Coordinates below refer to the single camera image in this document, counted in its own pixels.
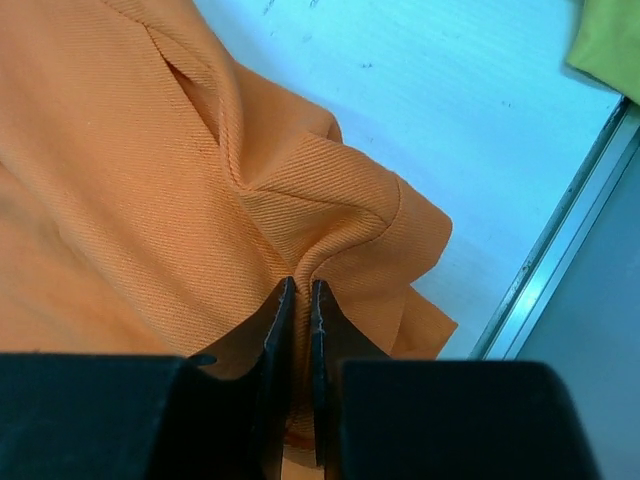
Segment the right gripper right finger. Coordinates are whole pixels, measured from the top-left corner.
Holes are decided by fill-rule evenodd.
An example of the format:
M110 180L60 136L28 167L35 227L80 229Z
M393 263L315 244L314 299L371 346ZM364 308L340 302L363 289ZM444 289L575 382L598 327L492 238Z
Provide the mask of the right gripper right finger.
M596 479L564 382L530 361L394 360L313 284L315 457L328 479Z

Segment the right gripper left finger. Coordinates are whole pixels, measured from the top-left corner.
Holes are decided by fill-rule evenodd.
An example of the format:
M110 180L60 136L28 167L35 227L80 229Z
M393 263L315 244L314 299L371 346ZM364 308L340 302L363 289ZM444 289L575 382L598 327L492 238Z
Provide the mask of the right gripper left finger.
M5 479L277 479L295 284L188 356L5 353Z

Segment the orange trousers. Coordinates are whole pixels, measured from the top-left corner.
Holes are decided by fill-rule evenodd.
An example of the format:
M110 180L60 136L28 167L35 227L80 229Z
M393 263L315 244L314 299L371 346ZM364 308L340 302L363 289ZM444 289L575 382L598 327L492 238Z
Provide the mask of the orange trousers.
M385 353L433 359L456 325L413 284L451 231L192 2L2 3L3 350L190 355L293 277L283 475L319 479L313 282Z

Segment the yellow-green folded trousers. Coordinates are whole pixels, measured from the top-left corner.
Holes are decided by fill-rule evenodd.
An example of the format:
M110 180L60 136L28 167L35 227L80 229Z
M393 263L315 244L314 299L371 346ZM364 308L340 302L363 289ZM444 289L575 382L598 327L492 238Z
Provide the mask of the yellow-green folded trousers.
M639 0L588 0L567 63L639 104Z

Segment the aluminium rail frame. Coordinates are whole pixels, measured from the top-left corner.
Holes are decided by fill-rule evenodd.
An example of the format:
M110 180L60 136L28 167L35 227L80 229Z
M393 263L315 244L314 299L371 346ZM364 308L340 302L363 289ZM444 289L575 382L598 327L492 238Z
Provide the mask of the aluminium rail frame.
M577 170L469 357L517 357L639 151L639 107L623 97Z

